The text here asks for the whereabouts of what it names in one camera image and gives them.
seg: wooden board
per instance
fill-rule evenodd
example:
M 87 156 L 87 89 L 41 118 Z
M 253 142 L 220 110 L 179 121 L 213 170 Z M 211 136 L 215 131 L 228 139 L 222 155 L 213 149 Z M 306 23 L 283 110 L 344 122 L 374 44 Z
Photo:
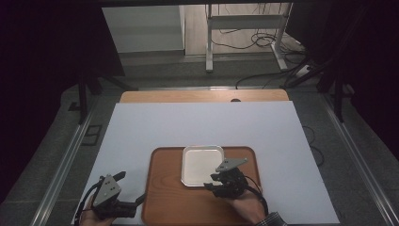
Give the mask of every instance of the wooden board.
M 221 89 L 221 90 L 152 90 L 126 91 L 121 103 L 193 103 L 193 102 L 289 101 L 283 89 Z
M 143 204 L 146 225 L 250 225 L 222 199 L 204 187 L 188 187 L 182 181 L 184 148 L 159 148 L 152 153 Z M 223 147 L 225 157 L 244 158 L 239 169 L 260 183 L 255 153 L 248 147 Z

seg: white table surface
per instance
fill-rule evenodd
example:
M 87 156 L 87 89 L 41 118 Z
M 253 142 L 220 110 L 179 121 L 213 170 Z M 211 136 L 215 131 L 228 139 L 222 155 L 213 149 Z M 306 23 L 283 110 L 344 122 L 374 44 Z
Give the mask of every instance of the white table surface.
M 290 101 L 117 104 L 82 198 L 101 175 L 126 171 L 119 200 L 134 202 L 152 151 L 190 145 L 250 147 L 270 212 L 288 224 L 339 223 Z M 143 224 L 141 206 L 115 224 Z

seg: wall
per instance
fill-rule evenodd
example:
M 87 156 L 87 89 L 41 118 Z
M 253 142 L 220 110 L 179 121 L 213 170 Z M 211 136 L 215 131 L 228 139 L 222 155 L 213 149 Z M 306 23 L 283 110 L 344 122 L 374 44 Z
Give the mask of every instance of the wall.
M 179 6 L 103 8 L 118 53 L 183 50 Z

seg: gray floor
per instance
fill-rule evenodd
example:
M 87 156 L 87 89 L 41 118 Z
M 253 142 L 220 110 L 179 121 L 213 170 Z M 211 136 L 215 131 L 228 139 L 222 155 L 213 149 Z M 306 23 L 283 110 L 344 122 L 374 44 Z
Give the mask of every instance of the gray floor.
M 218 56 L 215 71 L 205 72 L 204 57 L 183 56 L 121 56 L 126 77 L 121 81 L 140 89 L 181 89 L 206 87 L 233 88 L 237 80 L 253 74 L 276 73 L 277 63 L 271 54 L 248 56 Z M 320 150 L 325 161 L 319 167 L 341 225 L 386 225 L 375 205 L 343 141 L 338 135 L 326 109 L 323 96 L 316 92 L 314 78 L 305 84 L 289 89 L 298 117 L 311 146 Z M 285 77 L 260 76 L 243 81 L 239 89 L 277 88 Z M 101 136 L 96 145 L 80 146 L 69 175 L 60 191 L 56 204 L 47 220 L 47 225 L 69 225 L 82 195 L 101 141 L 110 120 L 113 107 L 123 90 L 101 79 L 104 92 L 99 97 L 90 125 L 102 125 Z M 72 103 L 78 102 L 77 88 L 64 92 L 62 106 L 42 141 L 35 156 L 27 166 L 18 183 L 0 206 L 0 225 L 28 225 L 59 166 L 62 154 L 71 141 L 79 120 L 79 112 L 69 111 Z M 399 164 L 386 146 L 361 119 L 349 99 L 343 102 L 343 117 L 351 135 L 366 158 L 378 182 L 386 191 L 395 209 L 399 209 Z M 85 137 L 83 143 L 92 142 Z M 315 161 L 321 160 L 313 152 Z

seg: dark curtain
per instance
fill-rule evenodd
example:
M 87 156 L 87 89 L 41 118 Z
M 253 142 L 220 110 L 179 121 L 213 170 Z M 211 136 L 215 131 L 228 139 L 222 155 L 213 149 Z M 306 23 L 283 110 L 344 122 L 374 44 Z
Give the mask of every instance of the dark curtain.
M 399 159 L 399 2 L 375 1 L 344 55 L 352 104 Z
M 62 92 L 94 68 L 124 75 L 99 6 L 7 1 L 0 7 L 0 201 L 52 124 Z

